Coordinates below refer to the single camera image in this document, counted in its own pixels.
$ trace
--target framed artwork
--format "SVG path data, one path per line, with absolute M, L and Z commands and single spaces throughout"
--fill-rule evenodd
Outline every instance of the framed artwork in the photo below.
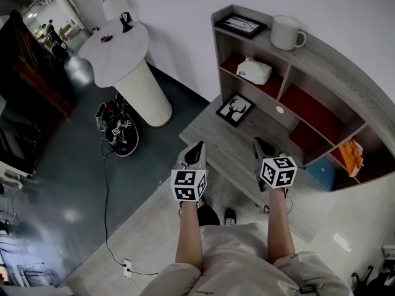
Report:
M 215 23 L 216 27 L 231 31 L 246 38 L 253 38 L 267 28 L 266 24 L 232 13 Z
M 235 92 L 229 99 L 216 111 L 229 124 L 238 126 L 244 117 L 255 106 L 249 99 Z

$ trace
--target gray tile floor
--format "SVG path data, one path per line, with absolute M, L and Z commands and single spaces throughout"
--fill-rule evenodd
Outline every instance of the gray tile floor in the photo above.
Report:
M 25 182 L 22 192 L 7 189 L 0 199 L 0 209 L 9 212 L 8 219 L 14 230 L 18 229 L 2 239 L 13 244 L 0 245 L 9 251 L 2 252 L 5 261 L 16 265 L 45 262 L 55 285 L 104 242 L 102 133 L 94 115 L 99 104 L 116 93 L 114 88 L 95 86 L 90 64 L 84 60 L 72 57 L 66 68 L 77 108 L 52 138 L 33 179 Z M 139 119 L 137 150 L 126 158 L 111 155 L 107 159 L 110 235 L 168 178 L 178 153 L 186 146 L 178 134 L 207 105 L 187 87 L 152 70 L 173 107 L 173 117 L 163 128 L 152 128 Z M 12 218 L 13 203 L 16 220 Z

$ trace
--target white pedestal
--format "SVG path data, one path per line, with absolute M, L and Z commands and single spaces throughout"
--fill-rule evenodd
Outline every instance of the white pedestal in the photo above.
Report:
M 144 59 L 114 87 L 149 125 L 164 126 L 172 117 L 172 106 Z

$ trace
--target shirt sleeve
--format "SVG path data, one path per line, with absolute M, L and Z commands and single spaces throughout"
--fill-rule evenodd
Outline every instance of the shirt sleeve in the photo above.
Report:
M 187 263 L 166 266 L 142 291 L 140 296 L 182 296 L 188 294 L 201 276 L 201 272 Z
M 315 287 L 320 296 L 352 295 L 349 286 L 313 252 L 301 252 L 281 258 L 273 265 L 299 287 Z

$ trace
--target white power outlet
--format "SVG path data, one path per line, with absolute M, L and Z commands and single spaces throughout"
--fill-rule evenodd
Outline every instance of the white power outlet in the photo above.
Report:
M 123 264 L 125 265 L 123 267 L 123 275 L 125 276 L 125 279 L 127 281 L 130 281 L 131 280 L 131 272 L 129 272 L 129 271 L 131 271 L 131 261 L 128 259 L 123 259 Z

